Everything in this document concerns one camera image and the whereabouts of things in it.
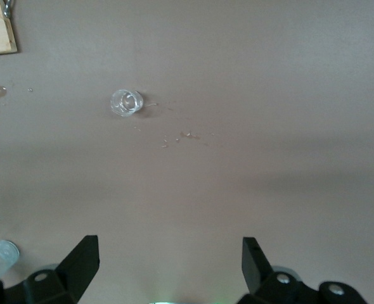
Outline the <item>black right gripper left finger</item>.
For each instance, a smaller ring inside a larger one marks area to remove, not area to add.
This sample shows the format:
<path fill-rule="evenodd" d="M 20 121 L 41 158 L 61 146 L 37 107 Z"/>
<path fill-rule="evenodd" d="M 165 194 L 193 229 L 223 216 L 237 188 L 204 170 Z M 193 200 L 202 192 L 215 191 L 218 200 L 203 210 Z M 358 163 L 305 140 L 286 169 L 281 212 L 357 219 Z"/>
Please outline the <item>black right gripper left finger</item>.
<path fill-rule="evenodd" d="M 54 269 L 34 272 L 10 288 L 0 280 L 0 303 L 78 303 L 99 266 L 98 236 L 85 236 Z"/>

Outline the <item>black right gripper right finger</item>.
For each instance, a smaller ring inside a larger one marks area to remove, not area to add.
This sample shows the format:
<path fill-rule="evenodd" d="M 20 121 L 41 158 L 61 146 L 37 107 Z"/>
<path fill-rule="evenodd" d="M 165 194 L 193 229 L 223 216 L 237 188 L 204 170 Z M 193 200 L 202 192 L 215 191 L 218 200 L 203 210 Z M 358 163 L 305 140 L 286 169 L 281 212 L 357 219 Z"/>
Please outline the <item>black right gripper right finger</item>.
<path fill-rule="evenodd" d="M 284 270 L 274 270 L 254 237 L 242 241 L 242 272 L 248 294 L 242 303 L 366 303 L 352 286 L 325 281 L 314 290 Z"/>

